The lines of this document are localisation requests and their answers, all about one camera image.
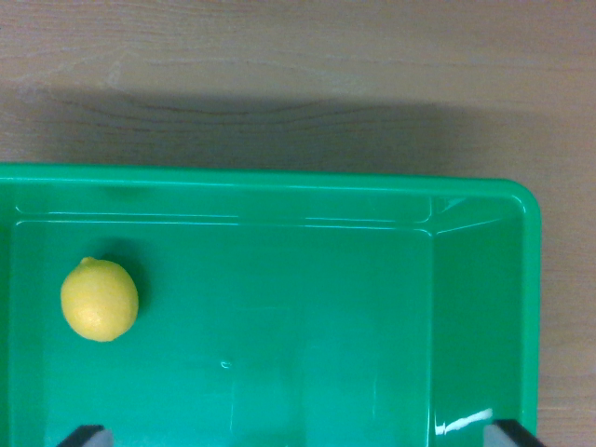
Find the lemon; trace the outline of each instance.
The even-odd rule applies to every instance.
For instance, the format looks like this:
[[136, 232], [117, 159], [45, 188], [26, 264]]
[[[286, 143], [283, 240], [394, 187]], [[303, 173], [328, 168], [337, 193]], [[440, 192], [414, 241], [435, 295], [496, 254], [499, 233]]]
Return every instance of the lemon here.
[[132, 327], [139, 294], [120, 265], [85, 258], [62, 283], [61, 304], [76, 333], [96, 342], [111, 342]]

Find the wooden table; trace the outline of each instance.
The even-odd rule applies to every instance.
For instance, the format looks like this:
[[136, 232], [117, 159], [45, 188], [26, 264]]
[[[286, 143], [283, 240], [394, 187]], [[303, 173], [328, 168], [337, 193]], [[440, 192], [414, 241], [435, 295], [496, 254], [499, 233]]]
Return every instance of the wooden table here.
[[0, 6], [2, 160], [523, 183], [539, 435], [596, 444], [593, 2], [102, 3]]

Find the green plastic tray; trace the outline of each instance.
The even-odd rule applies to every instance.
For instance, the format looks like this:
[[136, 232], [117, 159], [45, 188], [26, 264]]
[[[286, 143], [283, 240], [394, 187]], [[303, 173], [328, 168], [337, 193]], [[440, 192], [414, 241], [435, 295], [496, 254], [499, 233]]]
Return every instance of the green plastic tray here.
[[[538, 206], [506, 181], [0, 166], [0, 445], [478, 447], [535, 431]], [[141, 310], [76, 335], [119, 262]]]

